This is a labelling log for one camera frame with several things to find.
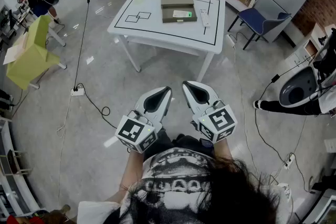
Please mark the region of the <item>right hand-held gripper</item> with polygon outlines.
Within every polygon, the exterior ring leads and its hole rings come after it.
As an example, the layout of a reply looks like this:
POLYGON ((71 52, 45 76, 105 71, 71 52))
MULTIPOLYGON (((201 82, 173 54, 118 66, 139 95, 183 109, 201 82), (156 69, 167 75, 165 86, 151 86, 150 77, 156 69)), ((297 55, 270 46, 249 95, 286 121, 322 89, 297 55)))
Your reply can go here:
POLYGON ((184 81, 182 90, 193 112, 191 124, 206 139, 215 144, 233 134, 236 117, 212 87, 197 81, 184 81))

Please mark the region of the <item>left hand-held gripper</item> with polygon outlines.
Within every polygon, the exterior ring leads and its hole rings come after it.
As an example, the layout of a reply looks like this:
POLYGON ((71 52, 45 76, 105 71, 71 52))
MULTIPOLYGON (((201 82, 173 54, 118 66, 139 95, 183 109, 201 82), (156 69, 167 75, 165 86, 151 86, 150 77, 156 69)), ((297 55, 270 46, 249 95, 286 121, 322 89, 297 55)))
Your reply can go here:
POLYGON ((160 87, 141 95, 128 115, 124 115, 115 136, 127 148, 144 153, 157 139, 172 100, 170 87, 160 87))

